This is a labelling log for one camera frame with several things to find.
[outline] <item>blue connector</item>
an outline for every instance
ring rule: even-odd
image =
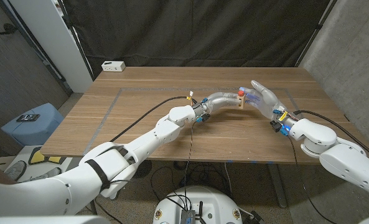
[[[282,114],[283,112],[279,111],[279,110],[273,110],[274,114]]]
[[[288,136],[288,132],[285,130],[285,129],[283,129],[283,128],[281,128],[281,130],[279,130],[279,132],[281,133],[281,134],[283,134],[283,135],[285,135],[285,136]]]
[[[285,136],[288,136],[290,130],[291,128],[289,126],[282,125],[281,130],[279,130],[279,132]]]

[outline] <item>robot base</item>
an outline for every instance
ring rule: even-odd
[[[200,202],[202,206],[202,219],[205,223],[242,223],[240,210],[236,203],[227,195],[220,191],[206,186],[188,186],[186,187],[187,198],[191,200],[192,210],[199,213]],[[184,188],[176,190],[178,195],[184,195]],[[178,197],[170,197],[178,204],[184,207],[183,201]],[[153,224],[173,224],[173,223],[201,223],[200,220],[180,220],[182,209],[168,199],[161,200],[154,213]]]

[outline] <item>white wall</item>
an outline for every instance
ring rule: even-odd
[[[10,2],[65,77],[72,91],[84,93],[93,80],[54,3],[50,0]]]
[[[369,140],[369,0],[337,1],[300,67]]]

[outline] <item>black strap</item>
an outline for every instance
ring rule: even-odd
[[[103,183],[101,185],[100,192],[103,191],[104,189],[109,188],[111,182],[108,180],[107,175],[105,175],[103,169],[97,164],[97,162],[94,161],[93,159],[90,159],[90,160],[86,161],[86,163],[89,164],[91,166],[91,168],[93,168],[93,170],[96,171],[98,177],[100,178],[101,182]]]

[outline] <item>blue container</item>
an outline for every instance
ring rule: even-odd
[[[35,121],[17,122],[21,115],[40,114]],[[14,118],[1,129],[21,146],[43,145],[64,117],[50,103],[40,105]]]

